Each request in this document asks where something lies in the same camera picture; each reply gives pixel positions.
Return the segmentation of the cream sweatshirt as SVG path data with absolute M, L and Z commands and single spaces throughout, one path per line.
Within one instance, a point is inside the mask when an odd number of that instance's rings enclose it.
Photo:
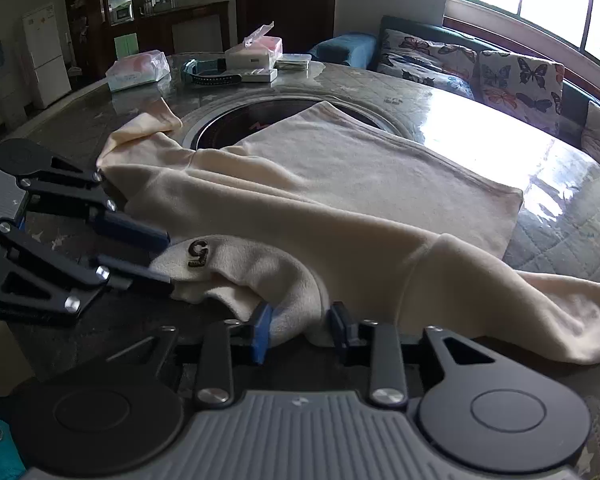
M 183 148 L 158 102 L 110 134 L 97 166 L 133 219 L 166 231 L 151 269 L 173 297 L 240 320 L 274 310 L 273 344 L 323 340 L 341 301 L 416 333 L 437 325 L 554 361 L 600 362 L 600 283 L 503 256 L 524 196 L 321 102 L 228 148 Z

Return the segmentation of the white refrigerator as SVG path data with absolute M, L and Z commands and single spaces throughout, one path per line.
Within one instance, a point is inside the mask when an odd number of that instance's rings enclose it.
M 36 106 L 44 110 L 71 90 L 54 6 L 24 14 L 21 24 L 28 84 Z

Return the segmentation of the soft tissue pack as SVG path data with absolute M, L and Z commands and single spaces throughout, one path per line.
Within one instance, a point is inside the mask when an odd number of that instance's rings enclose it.
M 159 50 L 137 53 L 120 58 L 106 71 L 111 92 L 154 84 L 170 74 L 166 55 Z

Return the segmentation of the dark wooden cabinet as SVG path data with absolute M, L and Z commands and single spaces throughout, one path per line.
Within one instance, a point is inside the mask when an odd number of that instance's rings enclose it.
M 90 84 L 105 76 L 117 58 L 116 40 L 130 38 L 138 50 L 175 52 L 173 27 L 200 18 L 219 19 L 221 46 L 230 46 L 226 1 L 171 6 L 152 0 L 65 0 L 72 53 Z

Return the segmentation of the white flat box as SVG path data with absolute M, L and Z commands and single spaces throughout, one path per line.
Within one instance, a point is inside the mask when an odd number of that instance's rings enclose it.
M 239 74 L 242 82 L 250 84 L 270 84 L 278 75 L 276 68 L 254 68 L 253 70 L 242 70 Z

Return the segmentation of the tissue box pink white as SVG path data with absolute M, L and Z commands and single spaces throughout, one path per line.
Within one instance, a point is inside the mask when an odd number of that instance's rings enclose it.
M 241 44 L 226 50 L 226 68 L 228 70 L 273 68 L 283 55 L 283 39 L 268 34 L 274 26 L 274 22 L 262 25 L 245 37 Z

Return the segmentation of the small green packet stack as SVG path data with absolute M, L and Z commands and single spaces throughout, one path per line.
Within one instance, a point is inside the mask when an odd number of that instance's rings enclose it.
M 290 70 L 291 72 L 306 72 L 312 61 L 310 54 L 284 53 L 275 62 L 276 70 Z

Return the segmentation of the dark wooden door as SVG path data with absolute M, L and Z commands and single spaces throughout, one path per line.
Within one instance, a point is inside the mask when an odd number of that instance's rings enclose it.
M 332 38 L 336 0 L 235 0 L 237 37 L 244 39 L 262 25 L 283 39 L 286 53 L 306 53 Z

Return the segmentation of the butterfly pillow left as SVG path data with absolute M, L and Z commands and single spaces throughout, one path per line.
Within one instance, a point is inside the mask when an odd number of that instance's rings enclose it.
M 478 53 L 458 44 L 422 39 L 386 29 L 382 33 L 378 73 L 475 99 Z

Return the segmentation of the butterfly pillow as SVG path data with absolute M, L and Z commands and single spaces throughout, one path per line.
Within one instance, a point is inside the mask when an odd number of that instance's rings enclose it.
M 478 53 L 458 44 L 422 39 L 386 29 L 382 33 L 378 73 L 475 99 Z
M 481 51 L 478 64 L 484 104 L 556 136 L 562 118 L 562 64 L 500 50 Z

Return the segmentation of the butterfly pillow right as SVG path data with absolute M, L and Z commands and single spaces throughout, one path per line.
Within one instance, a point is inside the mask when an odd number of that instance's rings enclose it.
M 481 51 L 478 64 L 484 104 L 556 136 L 562 118 L 562 64 L 500 50 Z

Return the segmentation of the blue sofa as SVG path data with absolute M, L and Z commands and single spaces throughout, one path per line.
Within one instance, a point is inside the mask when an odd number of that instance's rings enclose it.
M 480 102 L 600 164 L 600 99 L 562 63 L 460 30 L 385 16 L 377 36 L 351 32 L 310 50 L 315 61 L 410 80 Z

